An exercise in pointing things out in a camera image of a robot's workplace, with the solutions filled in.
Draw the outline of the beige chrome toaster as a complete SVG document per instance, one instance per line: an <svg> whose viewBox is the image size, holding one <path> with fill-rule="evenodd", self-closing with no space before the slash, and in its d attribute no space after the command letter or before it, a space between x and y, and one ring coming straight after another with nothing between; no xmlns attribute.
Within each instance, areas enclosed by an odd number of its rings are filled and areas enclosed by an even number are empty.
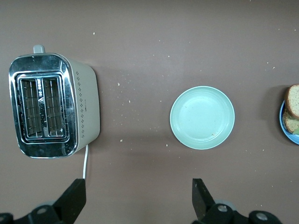
<svg viewBox="0 0 299 224"><path fill-rule="evenodd" d="M30 158L75 154L100 133L100 101L94 70L36 45L9 68L17 142Z"/></svg>

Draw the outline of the pale green round plate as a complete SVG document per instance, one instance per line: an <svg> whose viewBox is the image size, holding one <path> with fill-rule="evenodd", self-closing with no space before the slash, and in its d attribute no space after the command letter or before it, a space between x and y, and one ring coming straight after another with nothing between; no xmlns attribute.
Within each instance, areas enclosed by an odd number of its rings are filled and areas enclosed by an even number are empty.
<svg viewBox="0 0 299 224"><path fill-rule="evenodd" d="M180 94L170 110L170 127L186 147L208 150L222 144L235 124L235 110L222 91L197 86Z"/></svg>

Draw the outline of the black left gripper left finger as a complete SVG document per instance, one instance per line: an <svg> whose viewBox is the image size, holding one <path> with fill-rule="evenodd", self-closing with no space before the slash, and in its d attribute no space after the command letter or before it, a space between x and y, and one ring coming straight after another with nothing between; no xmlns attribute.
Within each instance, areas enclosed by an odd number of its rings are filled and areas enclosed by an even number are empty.
<svg viewBox="0 0 299 224"><path fill-rule="evenodd" d="M0 213L0 224L74 224L85 204L85 179L76 179L52 205L39 206L19 219Z"/></svg>

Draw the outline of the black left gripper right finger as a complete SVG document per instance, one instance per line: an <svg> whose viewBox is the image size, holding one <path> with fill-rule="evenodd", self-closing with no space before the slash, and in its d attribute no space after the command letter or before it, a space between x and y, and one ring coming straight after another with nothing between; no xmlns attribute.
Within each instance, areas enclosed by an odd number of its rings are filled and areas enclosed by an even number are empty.
<svg viewBox="0 0 299 224"><path fill-rule="evenodd" d="M246 217L231 202L214 200L200 178L192 180L192 204L197 216L192 224L282 224L269 212L254 210Z"/></svg>

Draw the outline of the blue round plate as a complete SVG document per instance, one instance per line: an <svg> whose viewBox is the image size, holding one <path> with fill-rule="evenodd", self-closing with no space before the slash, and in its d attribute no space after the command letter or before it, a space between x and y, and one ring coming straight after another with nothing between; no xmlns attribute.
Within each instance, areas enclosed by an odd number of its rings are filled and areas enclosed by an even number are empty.
<svg viewBox="0 0 299 224"><path fill-rule="evenodd" d="M285 123L284 123L284 119L283 119L283 112L285 109L285 101L282 102L281 106L280 106L280 110L279 110L279 123L280 123L280 127L283 131L283 133L285 134L285 136L293 143L299 145L299 135L296 134L292 134L290 132L287 131Z"/></svg>

